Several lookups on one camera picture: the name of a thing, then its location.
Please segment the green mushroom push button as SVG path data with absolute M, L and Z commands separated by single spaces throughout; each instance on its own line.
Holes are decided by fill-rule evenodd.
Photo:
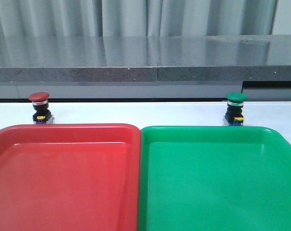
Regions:
M 244 116 L 242 108 L 247 95 L 241 92 L 230 92 L 226 95 L 227 110 L 223 118 L 225 126 L 243 126 Z

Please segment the red mushroom push button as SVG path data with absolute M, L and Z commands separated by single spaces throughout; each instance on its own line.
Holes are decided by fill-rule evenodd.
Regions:
M 55 124 L 54 115 L 49 110 L 50 94 L 45 91 L 35 92 L 29 95 L 28 99 L 32 101 L 32 106 L 36 111 L 32 116 L 34 124 Z

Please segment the green plastic tray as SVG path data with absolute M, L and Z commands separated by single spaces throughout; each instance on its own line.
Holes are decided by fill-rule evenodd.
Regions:
M 291 145 L 264 127 L 141 131 L 140 231 L 291 231 Z

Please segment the red plastic tray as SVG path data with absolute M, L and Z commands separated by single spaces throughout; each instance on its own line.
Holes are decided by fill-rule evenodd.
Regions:
M 134 231 L 140 130 L 129 124 L 0 130 L 0 231 Z

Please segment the grey granite counter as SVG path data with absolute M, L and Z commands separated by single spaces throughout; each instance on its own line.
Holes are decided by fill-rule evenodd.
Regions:
M 0 37 L 0 101 L 291 101 L 291 35 Z

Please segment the grey pleated curtain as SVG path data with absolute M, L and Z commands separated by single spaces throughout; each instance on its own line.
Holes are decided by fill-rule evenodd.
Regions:
M 0 36 L 268 35 L 275 0 L 0 0 Z

